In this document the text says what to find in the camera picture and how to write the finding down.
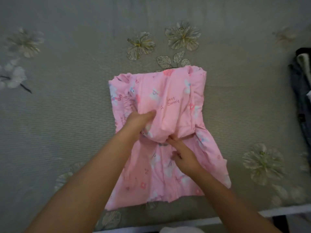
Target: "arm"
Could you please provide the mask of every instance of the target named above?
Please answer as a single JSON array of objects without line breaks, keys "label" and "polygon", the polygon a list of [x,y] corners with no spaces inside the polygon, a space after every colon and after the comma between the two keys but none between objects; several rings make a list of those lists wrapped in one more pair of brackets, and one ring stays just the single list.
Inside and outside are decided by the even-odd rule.
[{"label": "arm", "polygon": [[209,174],[176,135],[171,135],[167,142],[177,150],[173,152],[172,159],[178,168],[202,189],[229,232],[280,233],[267,219],[246,206],[231,190]]},{"label": "arm", "polygon": [[155,114],[132,112],[123,128],[56,192],[25,232],[92,232],[139,132]]}]

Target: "person's left hand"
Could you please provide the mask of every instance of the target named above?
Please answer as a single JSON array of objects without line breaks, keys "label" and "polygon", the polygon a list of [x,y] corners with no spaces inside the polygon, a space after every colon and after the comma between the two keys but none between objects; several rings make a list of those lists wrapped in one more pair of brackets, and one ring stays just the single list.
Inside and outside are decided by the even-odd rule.
[{"label": "person's left hand", "polygon": [[135,141],[137,141],[139,139],[140,131],[148,122],[152,121],[155,116],[155,110],[149,111],[145,114],[139,114],[137,111],[134,111],[128,116],[122,129],[133,136]]}]

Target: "hand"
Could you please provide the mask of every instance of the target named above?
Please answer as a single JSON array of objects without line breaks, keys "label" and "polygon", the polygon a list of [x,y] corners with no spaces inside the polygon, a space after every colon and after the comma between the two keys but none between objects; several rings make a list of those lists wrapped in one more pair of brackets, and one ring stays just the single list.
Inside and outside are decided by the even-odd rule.
[{"label": "hand", "polygon": [[146,124],[154,119],[156,111],[152,110],[145,114],[139,114],[137,111],[132,112],[126,119],[122,130],[126,131],[131,137],[137,141],[140,131]]},{"label": "hand", "polygon": [[199,164],[193,151],[175,134],[170,135],[166,142],[177,150],[173,151],[171,159],[175,161],[181,172],[192,178],[202,170],[202,166]]}]

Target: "folded pink pajamas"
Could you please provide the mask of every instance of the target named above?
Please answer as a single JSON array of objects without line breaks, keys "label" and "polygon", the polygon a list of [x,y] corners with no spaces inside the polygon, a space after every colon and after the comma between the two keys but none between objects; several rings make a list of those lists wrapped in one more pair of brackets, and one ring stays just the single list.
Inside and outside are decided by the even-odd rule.
[{"label": "folded pink pajamas", "polygon": [[202,68],[186,66],[157,73],[120,74],[109,81],[116,132],[132,111],[141,114],[157,110],[157,114],[134,144],[105,207],[107,210],[203,195],[171,160],[175,149],[165,141],[173,133],[178,137],[188,136],[184,143],[199,163],[230,188],[227,161],[203,123],[205,80],[206,72]]}]

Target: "pink garment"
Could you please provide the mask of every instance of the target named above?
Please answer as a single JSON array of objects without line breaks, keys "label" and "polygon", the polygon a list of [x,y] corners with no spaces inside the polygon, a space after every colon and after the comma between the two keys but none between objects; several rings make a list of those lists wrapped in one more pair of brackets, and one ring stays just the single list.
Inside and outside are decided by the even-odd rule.
[{"label": "pink garment", "polygon": [[132,111],[146,113],[155,109],[157,114],[134,144],[107,202],[107,210],[203,195],[171,160],[175,149],[165,141],[173,133],[181,138],[188,136],[184,143],[193,150],[200,164],[230,188],[227,161],[203,123],[205,80],[206,72],[202,68],[186,66],[157,73],[120,74],[109,81],[116,132]]}]

